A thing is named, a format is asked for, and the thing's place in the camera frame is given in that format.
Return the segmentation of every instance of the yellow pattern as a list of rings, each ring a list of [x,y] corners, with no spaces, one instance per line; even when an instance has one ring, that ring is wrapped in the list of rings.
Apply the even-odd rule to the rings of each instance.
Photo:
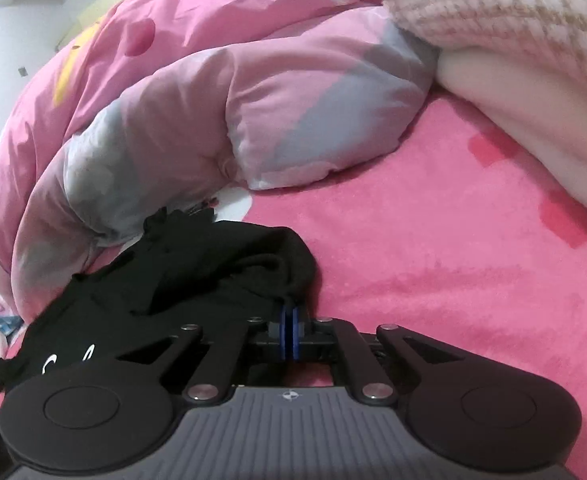
[[[85,29],[80,35],[74,40],[73,46],[68,53],[67,60],[64,62],[62,66],[62,70],[60,72],[60,77],[55,85],[55,90],[53,91],[53,105],[58,106],[65,98],[65,94],[67,92],[68,82],[71,80],[71,74],[73,72],[73,67],[76,63],[76,59],[78,59],[78,55],[80,54],[80,48],[86,45],[91,39],[96,35],[96,32],[100,28],[100,24],[102,23],[102,18],[94,23],[91,27]]]

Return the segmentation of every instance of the pink bed sheet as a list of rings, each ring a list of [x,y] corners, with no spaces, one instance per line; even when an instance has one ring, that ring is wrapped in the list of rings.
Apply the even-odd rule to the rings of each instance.
[[[434,96],[397,152],[255,194],[245,220],[302,235],[318,315],[395,322],[566,387],[583,412],[568,466],[587,480],[587,211],[474,107]]]

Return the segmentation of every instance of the logo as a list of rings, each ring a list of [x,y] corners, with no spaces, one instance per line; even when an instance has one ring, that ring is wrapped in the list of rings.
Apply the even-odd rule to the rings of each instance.
[[[82,358],[83,361],[88,361],[93,357],[93,352],[96,349],[96,345],[90,345],[89,348],[86,349],[84,352],[84,357]],[[51,354],[48,359],[44,362],[42,366],[42,374],[44,375],[47,371],[47,366],[50,364],[55,364],[58,361],[58,356],[56,354]]]
[[[282,394],[282,398],[284,400],[288,400],[289,402],[293,402],[298,397],[300,397],[300,394],[298,392],[293,391],[293,390],[288,390],[287,392]]]

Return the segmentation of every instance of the black cloth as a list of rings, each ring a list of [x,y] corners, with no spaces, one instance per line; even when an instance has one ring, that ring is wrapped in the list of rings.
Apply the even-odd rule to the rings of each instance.
[[[26,330],[15,358],[0,359],[0,391],[29,377],[176,334],[195,323],[204,336],[229,323],[272,319],[302,304],[316,262],[294,231],[213,222],[160,210],[142,239],[110,265],[77,274]]]

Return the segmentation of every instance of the metal screw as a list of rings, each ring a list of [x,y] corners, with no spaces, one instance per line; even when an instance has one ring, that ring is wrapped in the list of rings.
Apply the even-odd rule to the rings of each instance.
[[[368,399],[388,399],[393,395],[393,388],[384,383],[370,383],[363,387],[363,394]]]
[[[187,392],[193,400],[211,400],[218,395],[218,388],[213,384],[196,384]]]

